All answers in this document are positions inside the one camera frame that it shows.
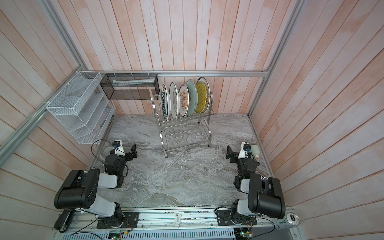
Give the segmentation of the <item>green rim white plate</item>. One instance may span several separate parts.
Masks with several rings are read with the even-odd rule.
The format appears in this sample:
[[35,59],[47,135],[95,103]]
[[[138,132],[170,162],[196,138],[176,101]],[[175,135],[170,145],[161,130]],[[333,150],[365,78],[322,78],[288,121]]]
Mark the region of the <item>green rim white plate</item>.
[[171,105],[170,105],[170,94],[165,84],[162,85],[162,89],[161,89],[161,101],[162,101],[162,113],[163,113],[164,121],[168,121],[171,114],[170,112]]

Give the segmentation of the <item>pale green flower plate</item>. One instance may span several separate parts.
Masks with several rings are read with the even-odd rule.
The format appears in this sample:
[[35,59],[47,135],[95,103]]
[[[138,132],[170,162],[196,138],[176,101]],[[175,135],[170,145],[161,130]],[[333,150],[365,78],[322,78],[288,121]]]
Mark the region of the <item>pale green flower plate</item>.
[[197,94],[197,88],[195,83],[189,79],[187,81],[187,88],[189,91],[189,106],[188,106],[188,115],[191,116],[195,113],[198,103],[198,94]]

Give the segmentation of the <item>yellow woven plate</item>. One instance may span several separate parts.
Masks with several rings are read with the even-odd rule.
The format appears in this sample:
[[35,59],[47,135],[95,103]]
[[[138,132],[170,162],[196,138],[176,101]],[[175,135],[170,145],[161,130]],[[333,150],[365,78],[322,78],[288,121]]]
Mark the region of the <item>yellow woven plate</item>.
[[201,114],[205,111],[206,106],[208,104],[209,90],[208,90],[207,83],[204,81],[199,81],[196,84],[196,89],[197,89],[198,101],[197,101],[195,112],[197,114]]

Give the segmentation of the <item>white plate with cloud outline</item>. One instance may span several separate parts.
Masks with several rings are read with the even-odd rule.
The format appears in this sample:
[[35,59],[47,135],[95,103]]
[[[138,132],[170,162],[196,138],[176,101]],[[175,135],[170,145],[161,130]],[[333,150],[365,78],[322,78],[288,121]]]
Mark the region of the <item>white plate with cloud outline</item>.
[[179,114],[179,91],[176,84],[172,82],[170,84],[170,101],[171,101],[171,115],[173,119],[178,118]]

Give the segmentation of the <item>small orange sunburst plate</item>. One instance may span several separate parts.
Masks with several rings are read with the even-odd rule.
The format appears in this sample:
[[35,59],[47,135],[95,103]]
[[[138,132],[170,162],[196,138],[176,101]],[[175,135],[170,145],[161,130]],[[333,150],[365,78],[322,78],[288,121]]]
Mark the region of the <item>small orange sunburst plate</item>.
[[179,109],[179,114],[181,117],[185,117],[188,112],[188,107],[189,107],[189,91],[186,85],[181,85],[179,89],[179,94],[180,94],[180,109]]

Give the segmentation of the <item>large orange sunburst plate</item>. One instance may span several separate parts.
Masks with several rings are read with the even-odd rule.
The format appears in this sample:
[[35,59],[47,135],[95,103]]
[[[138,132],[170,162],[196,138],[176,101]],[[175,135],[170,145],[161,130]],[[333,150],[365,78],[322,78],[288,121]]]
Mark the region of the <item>large orange sunburst plate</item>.
[[197,83],[198,83],[199,81],[204,81],[204,82],[206,82],[206,83],[207,83],[207,86],[208,86],[208,90],[209,90],[208,104],[207,104],[206,109],[205,109],[205,111],[204,111],[204,113],[205,113],[205,112],[208,110],[208,108],[209,108],[209,104],[210,104],[210,101],[211,101],[211,89],[210,89],[210,86],[209,86],[208,81],[207,81],[204,77],[200,77],[200,78],[198,79]]

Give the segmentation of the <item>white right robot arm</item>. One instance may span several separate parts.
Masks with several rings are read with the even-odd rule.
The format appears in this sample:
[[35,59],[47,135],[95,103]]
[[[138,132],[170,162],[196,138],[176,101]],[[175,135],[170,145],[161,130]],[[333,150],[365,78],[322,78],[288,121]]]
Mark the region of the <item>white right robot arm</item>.
[[238,168],[238,175],[234,179],[235,188],[247,194],[246,199],[235,200],[232,204],[230,218],[236,225],[248,222],[258,214],[280,220],[286,214],[280,180],[257,173],[260,166],[257,147],[243,142],[241,150],[234,152],[227,146],[226,159]]

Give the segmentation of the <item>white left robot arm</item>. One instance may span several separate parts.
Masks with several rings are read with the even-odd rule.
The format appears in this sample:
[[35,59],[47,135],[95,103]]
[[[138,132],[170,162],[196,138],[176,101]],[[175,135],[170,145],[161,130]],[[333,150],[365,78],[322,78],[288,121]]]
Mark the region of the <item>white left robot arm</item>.
[[112,143],[113,149],[106,156],[105,172],[98,168],[88,171],[73,170],[69,173],[58,190],[54,206],[63,210],[56,221],[54,228],[63,233],[67,230],[75,211],[93,214],[100,222],[98,229],[120,228],[124,225],[125,216],[121,205],[111,202],[98,195],[99,189],[121,188],[127,176],[128,161],[138,157],[134,144],[129,152],[125,152],[121,140]]

